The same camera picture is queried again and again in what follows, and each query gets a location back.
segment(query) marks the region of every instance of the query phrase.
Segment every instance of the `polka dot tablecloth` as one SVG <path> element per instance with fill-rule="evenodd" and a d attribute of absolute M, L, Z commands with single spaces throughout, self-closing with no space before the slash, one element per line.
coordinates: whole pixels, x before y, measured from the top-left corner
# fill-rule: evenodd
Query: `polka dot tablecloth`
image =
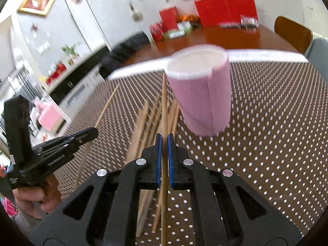
<path fill-rule="evenodd" d="M 232 63 L 231 120 L 222 134 L 197 137 L 180 115 L 177 145 L 208 169 L 230 168 L 306 234 L 327 205 L 327 86 L 309 63 Z M 82 180 L 99 168 L 124 166 L 138 109 L 161 93 L 162 72 L 101 83 L 68 128 L 72 134 L 94 126 L 117 83 L 121 88 L 105 114 Z M 173 93 L 168 86 L 168 99 Z M 71 192 L 85 145 L 56 176 L 63 197 Z M 151 232 L 156 198 L 149 208 L 139 245 L 159 245 Z M 168 241 L 195 243 L 188 191 L 169 192 Z"/>

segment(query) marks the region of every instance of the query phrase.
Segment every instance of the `black chair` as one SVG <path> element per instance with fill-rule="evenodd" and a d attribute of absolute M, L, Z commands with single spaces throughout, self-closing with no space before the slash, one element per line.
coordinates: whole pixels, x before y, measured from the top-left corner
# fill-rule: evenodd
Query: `black chair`
<path fill-rule="evenodd" d="M 106 79 L 114 70 L 122 67 L 131 55 L 147 44 L 150 44 L 150 41 L 144 32 L 137 33 L 120 43 L 102 58 L 100 75 Z"/>

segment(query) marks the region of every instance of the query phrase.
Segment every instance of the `wooden table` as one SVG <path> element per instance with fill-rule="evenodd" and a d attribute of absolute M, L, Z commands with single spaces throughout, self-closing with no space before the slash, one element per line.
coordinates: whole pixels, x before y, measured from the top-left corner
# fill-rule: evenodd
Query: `wooden table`
<path fill-rule="evenodd" d="M 124 65 L 161 57 L 198 44 L 215 44 L 225 49 L 270 49 L 298 52 L 278 34 L 260 25 L 258 29 L 222 29 L 218 26 L 193 30 L 190 34 L 146 45 L 132 55 Z"/>

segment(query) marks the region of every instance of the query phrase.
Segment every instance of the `metal rivet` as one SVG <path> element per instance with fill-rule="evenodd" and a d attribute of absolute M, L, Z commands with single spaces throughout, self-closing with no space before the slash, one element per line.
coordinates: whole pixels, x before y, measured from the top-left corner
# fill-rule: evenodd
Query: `metal rivet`
<path fill-rule="evenodd" d="M 106 169 L 99 169 L 98 171 L 97 171 L 97 176 L 98 177 L 103 177 L 103 176 L 106 176 L 106 174 L 107 174 L 107 170 Z"/>
<path fill-rule="evenodd" d="M 146 159 L 139 158 L 139 159 L 136 160 L 136 163 L 137 163 L 137 165 L 142 166 L 142 165 L 144 165 L 145 163 L 147 163 L 147 161 L 146 161 Z"/>
<path fill-rule="evenodd" d="M 233 172 L 230 169 L 225 169 L 225 170 L 223 170 L 222 174 L 225 177 L 231 177 L 233 175 Z"/>
<path fill-rule="evenodd" d="M 183 160 L 183 163 L 186 165 L 186 166 L 191 166 L 194 161 L 192 159 L 184 159 Z"/>

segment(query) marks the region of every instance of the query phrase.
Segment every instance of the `pink cup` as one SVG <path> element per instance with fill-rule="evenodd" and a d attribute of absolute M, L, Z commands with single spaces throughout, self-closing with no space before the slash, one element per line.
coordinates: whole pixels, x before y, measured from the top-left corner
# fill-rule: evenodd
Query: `pink cup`
<path fill-rule="evenodd" d="M 223 132 L 231 110 L 227 52 L 214 45 L 183 49 L 172 55 L 165 73 L 189 130 L 198 136 Z"/>

